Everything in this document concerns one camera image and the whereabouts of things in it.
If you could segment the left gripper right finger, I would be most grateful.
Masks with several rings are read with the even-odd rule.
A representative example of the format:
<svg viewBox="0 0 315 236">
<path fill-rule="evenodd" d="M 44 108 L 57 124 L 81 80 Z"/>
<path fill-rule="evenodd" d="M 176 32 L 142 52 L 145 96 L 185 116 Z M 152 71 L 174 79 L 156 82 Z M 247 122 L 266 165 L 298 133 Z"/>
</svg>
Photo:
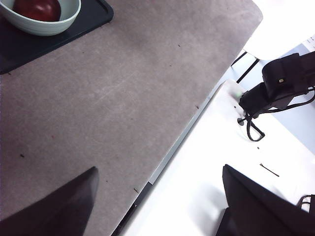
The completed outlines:
<svg viewBox="0 0 315 236">
<path fill-rule="evenodd" d="M 218 236 L 313 236 L 315 197 L 304 211 L 262 187 L 229 165 L 222 169 L 228 207 Z"/>
</svg>

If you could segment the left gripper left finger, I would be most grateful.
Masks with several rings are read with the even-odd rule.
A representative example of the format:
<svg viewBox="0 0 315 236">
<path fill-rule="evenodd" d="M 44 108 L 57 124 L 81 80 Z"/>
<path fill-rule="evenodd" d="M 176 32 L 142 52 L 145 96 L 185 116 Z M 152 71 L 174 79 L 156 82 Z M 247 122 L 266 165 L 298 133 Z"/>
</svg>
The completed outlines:
<svg viewBox="0 0 315 236">
<path fill-rule="evenodd" d="M 82 236 L 95 205 L 99 172 L 91 167 L 45 198 L 0 222 L 2 236 Z"/>
</svg>

